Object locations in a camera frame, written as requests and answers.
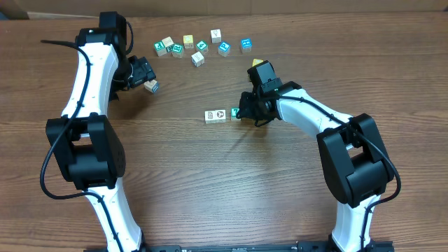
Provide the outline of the green number seven block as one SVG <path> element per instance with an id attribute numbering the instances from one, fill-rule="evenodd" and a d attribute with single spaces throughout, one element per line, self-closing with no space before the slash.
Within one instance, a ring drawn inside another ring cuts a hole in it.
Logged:
<path id="1" fill-rule="evenodd" d="M 240 120 L 240 118 L 237 117 L 238 112 L 239 112 L 239 108 L 231 108 L 230 109 L 231 120 Z"/>

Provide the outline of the white block dark round picture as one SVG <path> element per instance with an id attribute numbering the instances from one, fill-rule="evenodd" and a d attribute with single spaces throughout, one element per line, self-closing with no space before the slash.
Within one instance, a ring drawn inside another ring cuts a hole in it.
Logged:
<path id="1" fill-rule="evenodd" d="M 215 110 L 215 121 L 216 123 L 225 123 L 226 122 L 226 110 Z"/>

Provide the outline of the white block owl picture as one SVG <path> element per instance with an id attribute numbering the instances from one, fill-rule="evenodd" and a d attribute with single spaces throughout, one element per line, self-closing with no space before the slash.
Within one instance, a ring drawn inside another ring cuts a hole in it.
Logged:
<path id="1" fill-rule="evenodd" d="M 216 122 L 216 112 L 215 111 L 205 111 L 204 121 L 206 124 L 211 124 Z"/>

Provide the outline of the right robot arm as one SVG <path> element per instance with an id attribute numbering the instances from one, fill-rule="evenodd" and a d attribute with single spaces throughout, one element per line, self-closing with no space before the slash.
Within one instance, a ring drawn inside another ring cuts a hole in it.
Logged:
<path id="1" fill-rule="evenodd" d="M 282 120 L 314 137 L 325 183 L 337 200 L 328 239 L 297 241 L 292 251 L 393 251 L 392 242 L 370 237 L 375 207 L 395 199 L 402 187 L 374 119 L 337 112 L 301 85 L 283 83 L 268 61 L 247 73 L 253 89 L 241 94 L 235 117 L 252 119 L 256 127 Z"/>

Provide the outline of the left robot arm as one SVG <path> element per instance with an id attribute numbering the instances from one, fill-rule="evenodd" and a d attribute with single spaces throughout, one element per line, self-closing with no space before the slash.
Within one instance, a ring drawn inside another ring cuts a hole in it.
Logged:
<path id="1" fill-rule="evenodd" d="M 56 42 L 78 52 L 73 90 L 60 118 L 49 119 L 45 133 L 50 149 L 40 175 L 42 191 L 51 157 L 63 178 L 77 191 L 66 198 L 86 197 L 106 236 L 105 251 L 146 251 L 144 234 L 130 211 L 123 187 L 125 149 L 109 122 L 109 102 L 141 84 L 157 90 L 156 75 L 145 57 L 130 53 L 131 24 L 115 11 L 102 12 L 99 25 L 81 29 L 73 42 Z"/>

